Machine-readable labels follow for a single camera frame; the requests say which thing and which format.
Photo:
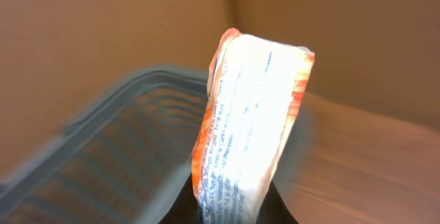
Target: dark object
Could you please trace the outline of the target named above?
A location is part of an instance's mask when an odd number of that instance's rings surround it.
[[[202,223],[200,207],[193,195],[193,185],[191,176],[186,180],[176,202],[170,212],[160,221],[159,224],[177,224],[177,223]],[[274,182],[271,182],[256,224],[298,224],[298,221],[290,214],[281,199]]]

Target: snack bag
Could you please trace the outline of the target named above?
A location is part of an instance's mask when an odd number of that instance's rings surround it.
[[[308,49],[229,29],[210,64],[192,152],[203,223],[255,223],[314,63]]]

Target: plastic wrapper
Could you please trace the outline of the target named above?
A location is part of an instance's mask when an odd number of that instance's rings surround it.
[[[229,29],[210,64],[192,152],[204,223],[255,223],[298,115],[314,54]]]

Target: tan surface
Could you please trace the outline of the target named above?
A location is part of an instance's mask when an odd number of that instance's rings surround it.
[[[308,90],[440,128],[439,0],[237,0],[243,32],[315,51]]]
[[[304,99],[317,140],[289,204],[307,223],[438,223],[440,131]]]
[[[0,178],[123,75],[207,69],[223,0],[0,0]]]

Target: wooden table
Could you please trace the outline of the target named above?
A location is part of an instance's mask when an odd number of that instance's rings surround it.
[[[304,99],[315,144],[288,203],[300,223],[440,223],[440,132]]]

